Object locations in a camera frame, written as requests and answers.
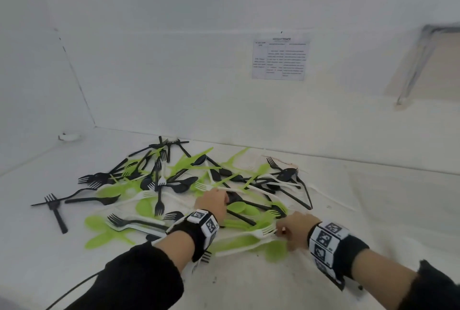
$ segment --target black cable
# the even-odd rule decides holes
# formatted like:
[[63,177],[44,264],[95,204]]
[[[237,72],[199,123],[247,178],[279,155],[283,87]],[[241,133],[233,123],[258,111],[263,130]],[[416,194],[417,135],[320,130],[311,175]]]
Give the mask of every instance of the black cable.
[[50,310],[52,307],[54,307],[62,298],[64,298],[67,294],[69,294],[70,292],[72,292],[74,289],[80,287],[82,284],[84,284],[86,281],[89,281],[90,279],[92,279],[93,277],[99,275],[101,272],[98,271],[97,273],[95,273],[94,275],[91,275],[89,278],[83,280],[82,282],[80,282],[79,284],[77,284],[75,287],[73,287],[72,289],[70,289],[69,291],[67,291],[66,293],[64,293],[63,296],[60,296],[58,300],[56,300],[53,304],[51,304],[49,307],[47,307],[45,310]]

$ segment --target left hand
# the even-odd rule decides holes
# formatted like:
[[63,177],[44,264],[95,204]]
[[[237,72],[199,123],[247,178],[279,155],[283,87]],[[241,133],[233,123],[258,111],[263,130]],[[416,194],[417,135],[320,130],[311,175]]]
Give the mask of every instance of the left hand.
[[222,225],[225,215],[227,214],[227,203],[229,197],[226,191],[212,189],[205,191],[202,197],[195,201],[195,209],[210,211],[219,225]]

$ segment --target white wall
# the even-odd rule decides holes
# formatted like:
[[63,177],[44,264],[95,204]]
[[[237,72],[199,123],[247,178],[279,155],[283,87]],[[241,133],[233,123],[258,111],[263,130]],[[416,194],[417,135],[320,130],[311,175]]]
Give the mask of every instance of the white wall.
[[[457,104],[383,93],[460,0],[48,0],[100,127],[460,173]],[[259,32],[312,37],[305,82],[251,80]]]
[[0,174],[93,127],[46,0],[0,0]]

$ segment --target white table surface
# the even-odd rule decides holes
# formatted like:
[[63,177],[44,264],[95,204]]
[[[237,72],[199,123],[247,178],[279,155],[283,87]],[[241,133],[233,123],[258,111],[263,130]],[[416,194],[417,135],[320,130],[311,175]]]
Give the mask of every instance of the white table surface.
[[[62,204],[60,213],[69,228],[61,234],[52,212],[46,207],[31,208],[54,193],[57,197],[72,194],[83,186],[77,178],[109,170],[132,151],[157,143],[158,137],[124,131],[95,128],[81,141],[62,144],[43,156],[0,178],[0,297],[25,309],[44,309],[67,290],[131,246],[117,240],[94,250],[84,249],[95,233],[83,222],[99,203]],[[209,147],[211,157],[225,161],[243,149],[192,141],[184,147],[196,154]],[[262,155],[295,163],[306,173],[301,178],[327,197],[310,190],[313,214],[331,218],[347,226],[370,245],[369,226],[353,195],[342,162],[318,157],[250,149],[238,164],[244,167],[262,163]],[[172,149],[172,163],[181,156]],[[137,243],[145,234],[133,232],[128,237]],[[55,309],[63,309],[87,290],[83,285]],[[342,294],[302,253],[270,264],[263,255],[244,253],[215,259],[201,265],[174,309],[380,309],[368,294],[356,299]]]

